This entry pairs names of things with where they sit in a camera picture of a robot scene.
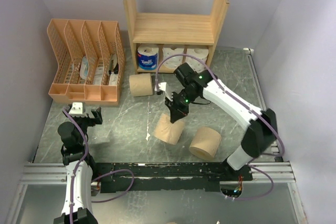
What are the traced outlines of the white paper clip box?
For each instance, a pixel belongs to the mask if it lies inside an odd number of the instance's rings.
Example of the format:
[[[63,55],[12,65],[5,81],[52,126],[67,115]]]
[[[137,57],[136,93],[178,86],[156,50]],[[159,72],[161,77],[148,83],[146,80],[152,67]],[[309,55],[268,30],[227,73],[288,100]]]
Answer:
[[[111,73],[109,79],[109,86],[117,86],[118,84],[118,74]]]

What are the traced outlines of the blue Tempo roll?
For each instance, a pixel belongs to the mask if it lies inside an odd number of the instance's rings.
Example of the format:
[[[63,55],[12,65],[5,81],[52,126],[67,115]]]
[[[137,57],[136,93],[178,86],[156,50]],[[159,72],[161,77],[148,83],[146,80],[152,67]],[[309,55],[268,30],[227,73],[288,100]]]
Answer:
[[[157,68],[159,58],[159,47],[157,44],[140,44],[136,55],[141,69],[155,70]]]

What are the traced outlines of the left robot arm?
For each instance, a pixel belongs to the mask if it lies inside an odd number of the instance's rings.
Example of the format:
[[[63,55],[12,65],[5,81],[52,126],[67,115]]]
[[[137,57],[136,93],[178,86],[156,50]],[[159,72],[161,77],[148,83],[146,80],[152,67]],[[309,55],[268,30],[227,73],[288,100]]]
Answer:
[[[92,118],[82,102],[74,102],[62,111],[69,119],[57,130],[67,185],[61,216],[53,223],[97,223],[92,210],[91,181],[97,178],[98,168],[89,154],[87,129],[102,124],[101,108],[91,110]]]

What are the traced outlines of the aluminium frame rail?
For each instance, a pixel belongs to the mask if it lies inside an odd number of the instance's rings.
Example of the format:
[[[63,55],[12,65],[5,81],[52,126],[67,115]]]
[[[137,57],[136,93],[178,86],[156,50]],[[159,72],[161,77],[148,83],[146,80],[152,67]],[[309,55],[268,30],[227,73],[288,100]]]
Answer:
[[[101,163],[97,165],[96,174],[102,175],[119,169],[129,169],[136,179],[150,180],[162,178],[167,180],[207,178],[220,185],[238,183],[238,176],[222,174],[219,163]],[[245,183],[294,183],[296,178],[289,162],[256,162],[252,168],[246,168],[240,174]],[[66,169],[62,163],[28,163],[19,180],[22,185],[64,185]]]

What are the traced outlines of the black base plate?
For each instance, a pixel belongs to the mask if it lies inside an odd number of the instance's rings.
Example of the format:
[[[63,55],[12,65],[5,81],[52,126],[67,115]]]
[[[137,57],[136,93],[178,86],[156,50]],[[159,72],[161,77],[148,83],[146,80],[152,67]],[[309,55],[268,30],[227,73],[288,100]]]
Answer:
[[[99,179],[102,193],[120,191],[194,190],[220,191],[220,184],[237,184],[253,179],[251,169],[243,166],[235,171],[224,162],[188,163],[96,163],[93,178]]]

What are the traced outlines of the wooden two-tier shelf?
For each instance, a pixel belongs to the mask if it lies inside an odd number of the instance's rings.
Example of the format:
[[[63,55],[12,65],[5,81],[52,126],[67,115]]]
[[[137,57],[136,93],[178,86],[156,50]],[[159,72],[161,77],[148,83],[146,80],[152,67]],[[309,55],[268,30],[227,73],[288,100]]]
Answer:
[[[140,67],[139,44],[207,46],[206,65],[210,66],[229,8],[229,0],[214,0],[209,15],[139,13],[136,0],[123,0],[135,73],[154,72]]]

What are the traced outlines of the blue correction tape package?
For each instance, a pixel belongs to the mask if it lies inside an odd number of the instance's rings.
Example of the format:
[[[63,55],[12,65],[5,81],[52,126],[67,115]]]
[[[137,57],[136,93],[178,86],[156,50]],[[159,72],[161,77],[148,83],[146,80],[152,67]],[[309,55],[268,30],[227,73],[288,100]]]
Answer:
[[[83,56],[80,64],[79,76],[81,79],[86,80],[89,73],[89,61],[87,56]]]

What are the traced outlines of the white barcode packet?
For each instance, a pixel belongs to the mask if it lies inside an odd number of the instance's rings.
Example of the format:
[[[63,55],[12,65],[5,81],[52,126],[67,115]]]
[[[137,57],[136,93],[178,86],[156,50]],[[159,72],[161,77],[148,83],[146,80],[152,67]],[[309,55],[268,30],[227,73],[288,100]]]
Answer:
[[[99,61],[94,73],[93,85],[101,85],[102,84],[102,79],[103,79],[103,73],[104,73],[104,65],[103,61]]]

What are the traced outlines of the brown paper towel roll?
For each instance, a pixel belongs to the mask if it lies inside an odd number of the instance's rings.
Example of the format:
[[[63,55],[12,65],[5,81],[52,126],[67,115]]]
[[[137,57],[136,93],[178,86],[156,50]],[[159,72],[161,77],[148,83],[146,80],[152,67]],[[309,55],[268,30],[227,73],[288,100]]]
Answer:
[[[178,120],[171,123],[170,116],[162,113],[155,127],[154,136],[167,144],[176,145],[182,135],[184,126],[184,121]]]
[[[216,130],[200,127],[189,146],[189,151],[198,158],[211,161],[216,155],[221,140],[222,137]]]
[[[150,73],[130,75],[129,86],[133,97],[150,96],[153,94],[152,77]]]

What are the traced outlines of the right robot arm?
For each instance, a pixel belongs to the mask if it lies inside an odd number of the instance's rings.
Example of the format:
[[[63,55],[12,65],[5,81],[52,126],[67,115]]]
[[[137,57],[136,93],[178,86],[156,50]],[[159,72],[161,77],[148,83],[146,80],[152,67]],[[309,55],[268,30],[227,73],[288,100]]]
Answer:
[[[248,103],[226,87],[210,69],[198,73],[188,63],[183,63],[174,70],[174,75],[183,86],[179,93],[173,92],[165,82],[155,82],[156,91],[165,93],[171,123],[186,117],[195,99],[204,98],[229,114],[245,130],[238,148],[224,161],[223,176],[235,180],[243,166],[262,155],[277,139],[275,112]]]

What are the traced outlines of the black stapler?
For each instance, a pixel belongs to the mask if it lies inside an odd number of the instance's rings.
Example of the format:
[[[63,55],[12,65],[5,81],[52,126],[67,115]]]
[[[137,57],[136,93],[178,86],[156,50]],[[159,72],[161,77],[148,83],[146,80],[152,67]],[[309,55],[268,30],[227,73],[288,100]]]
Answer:
[[[119,63],[117,54],[112,54],[110,58],[110,64],[108,68],[108,75],[119,73]]]

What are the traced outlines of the pink plastic desk organizer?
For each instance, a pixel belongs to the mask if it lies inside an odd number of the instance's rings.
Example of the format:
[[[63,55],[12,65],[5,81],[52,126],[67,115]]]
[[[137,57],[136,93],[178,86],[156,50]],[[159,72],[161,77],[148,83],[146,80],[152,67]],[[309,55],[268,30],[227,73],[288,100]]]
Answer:
[[[47,35],[58,63],[55,102],[119,103],[125,55],[117,21],[52,19]]]

